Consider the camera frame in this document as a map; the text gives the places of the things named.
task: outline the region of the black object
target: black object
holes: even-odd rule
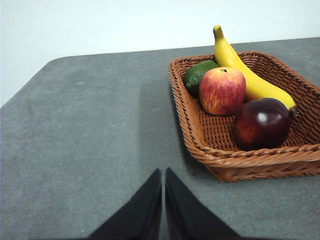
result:
[[[165,174],[165,201],[171,240],[267,240],[239,236],[208,210],[171,168]],[[156,169],[129,202],[89,237],[64,240],[157,240],[161,211],[161,172]]]

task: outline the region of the white wall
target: white wall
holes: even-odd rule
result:
[[[319,12],[319,0],[1,0],[1,106],[59,57],[213,45],[216,24],[230,43],[320,37]]]

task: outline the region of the red and yellow apple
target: red and yellow apple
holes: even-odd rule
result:
[[[207,71],[199,85],[203,109],[212,115],[232,115],[243,105],[246,79],[231,67],[216,67]]]

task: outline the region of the gray felt surface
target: gray felt surface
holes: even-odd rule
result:
[[[271,54],[320,86],[320,38],[233,46]],[[241,236],[319,239],[319,175],[224,183],[187,152],[168,63],[212,53],[204,46],[46,64],[1,108],[1,240],[86,237],[167,167]],[[168,237],[163,211],[159,238]]]

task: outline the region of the basket rim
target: basket rim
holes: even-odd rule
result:
[[[303,88],[306,88],[311,94],[320,99],[320,89],[304,77],[293,71],[286,64],[278,60],[276,57],[259,51],[242,51],[237,52],[238,55],[261,55],[272,63],[277,64],[286,74],[293,76],[295,81],[298,81]],[[183,100],[183,94],[179,88],[179,75],[175,64],[180,61],[199,60],[203,58],[214,59],[214,54],[207,55],[191,55],[176,57],[168,64],[169,78],[171,82],[176,110],[182,129],[184,144],[190,154],[199,162],[210,167],[219,168],[245,168],[267,166],[274,164],[294,163],[294,162],[313,162],[320,160],[320,143],[305,144],[303,146],[283,146],[279,148],[262,148],[251,151],[225,151],[215,149],[209,146],[204,146],[200,143],[197,137],[192,132],[192,126],[188,121],[188,106]]]

